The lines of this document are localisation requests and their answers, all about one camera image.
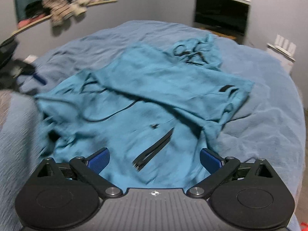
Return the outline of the teal tie-dye hooded jacket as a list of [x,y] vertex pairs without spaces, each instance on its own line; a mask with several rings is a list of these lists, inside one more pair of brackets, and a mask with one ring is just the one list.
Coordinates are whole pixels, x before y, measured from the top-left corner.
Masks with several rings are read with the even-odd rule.
[[253,88],[221,62],[208,35],[167,51],[136,43],[80,71],[35,97],[42,156],[67,162],[108,148],[101,176],[121,189],[189,189],[208,176],[200,151],[216,147]]

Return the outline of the blue fleece bed blanket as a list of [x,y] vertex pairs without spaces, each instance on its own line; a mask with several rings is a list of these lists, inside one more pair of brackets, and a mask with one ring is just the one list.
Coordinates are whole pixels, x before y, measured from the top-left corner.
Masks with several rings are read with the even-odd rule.
[[15,198],[39,162],[47,158],[42,156],[40,143],[43,116],[35,99],[38,94],[82,70],[107,66],[133,44],[167,51],[179,41],[208,35],[215,38],[220,52],[220,69],[253,82],[246,102],[220,131],[216,147],[208,149],[241,162],[266,159],[295,196],[305,168],[305,119],[295,84],[279,61],[260,49],[205,30],[137,20],[72,40],[36,59],[34,65],[46,85],[21,78],[20,92],[1,92],[1,230],[21,229]]

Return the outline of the beige checkered garment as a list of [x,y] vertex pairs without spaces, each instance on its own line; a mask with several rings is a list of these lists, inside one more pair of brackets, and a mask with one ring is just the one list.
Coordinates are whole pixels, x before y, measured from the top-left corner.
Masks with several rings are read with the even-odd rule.
[[74,13],[67,0],[42,0],[42,6],[50,10],[52,27],[62,26]]

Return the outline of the cream fuzzy garment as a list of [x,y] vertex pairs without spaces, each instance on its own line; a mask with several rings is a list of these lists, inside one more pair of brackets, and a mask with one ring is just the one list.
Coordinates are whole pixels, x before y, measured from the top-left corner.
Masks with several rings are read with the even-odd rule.
[[74,16],[78,17],[79,15],[87,11],[87,5],[91,0],[72,0],[70,6],[73,10]]

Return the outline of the wooden window sill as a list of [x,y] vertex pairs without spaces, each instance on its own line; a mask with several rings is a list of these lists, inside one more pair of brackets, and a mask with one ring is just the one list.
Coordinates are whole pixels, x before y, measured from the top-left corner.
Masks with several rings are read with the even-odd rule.
[[51,5],[51,1],[49,1],[48,7],[46,7],[40,2],[39,5],[42,6],[41,12],[20,21],[17,24],[17,30],[12,33],[12,36],[16,36],[46,20],[51,21],[52,27],[60,27],[71,17],[80,18],[86,13],[88,7],[116,3],[118,0],[72,0],[65,5],[59,0],[52,0],[52,2],[54,4],[57,2],[57,5]]

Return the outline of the white wifi router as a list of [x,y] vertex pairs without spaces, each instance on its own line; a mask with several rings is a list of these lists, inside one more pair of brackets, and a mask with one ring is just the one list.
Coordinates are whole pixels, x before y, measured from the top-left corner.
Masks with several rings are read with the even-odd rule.
[[289,57],[294,57],[295,55],[296,45],[279,34],[276,36],[274,47]]

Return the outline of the black flat monitor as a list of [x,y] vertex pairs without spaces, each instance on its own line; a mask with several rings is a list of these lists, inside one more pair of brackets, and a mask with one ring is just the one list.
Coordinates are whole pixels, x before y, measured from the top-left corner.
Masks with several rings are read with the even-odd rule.
[[250,5],[235,0],[195,0],[194,26],[243,44]]

